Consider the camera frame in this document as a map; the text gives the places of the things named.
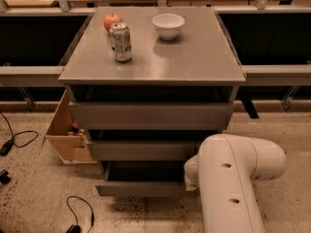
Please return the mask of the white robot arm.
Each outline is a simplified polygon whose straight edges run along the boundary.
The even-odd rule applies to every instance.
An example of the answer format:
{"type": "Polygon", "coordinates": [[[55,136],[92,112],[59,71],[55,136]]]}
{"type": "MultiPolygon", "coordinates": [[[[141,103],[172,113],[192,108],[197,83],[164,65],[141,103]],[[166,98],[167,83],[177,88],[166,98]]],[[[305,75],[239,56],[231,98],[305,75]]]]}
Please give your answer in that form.
{"type": "Polygon", "coordinates": [[[205,233],[265,233],[252,181],[274,180],[286,169],[277,144],[216,134],[184,165],[187,191],[200,192],[205,233]]]}

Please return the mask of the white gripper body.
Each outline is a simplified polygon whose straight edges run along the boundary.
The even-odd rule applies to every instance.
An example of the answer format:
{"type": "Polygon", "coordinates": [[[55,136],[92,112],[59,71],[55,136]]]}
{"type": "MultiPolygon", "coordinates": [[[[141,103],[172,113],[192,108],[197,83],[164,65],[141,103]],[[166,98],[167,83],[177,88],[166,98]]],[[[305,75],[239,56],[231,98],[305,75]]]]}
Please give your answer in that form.
{"type": "Polygon", "coordinates": [[[195,191],[199,187],[197,156],[194,155],[184,165],[186,191],[195,191]]]}

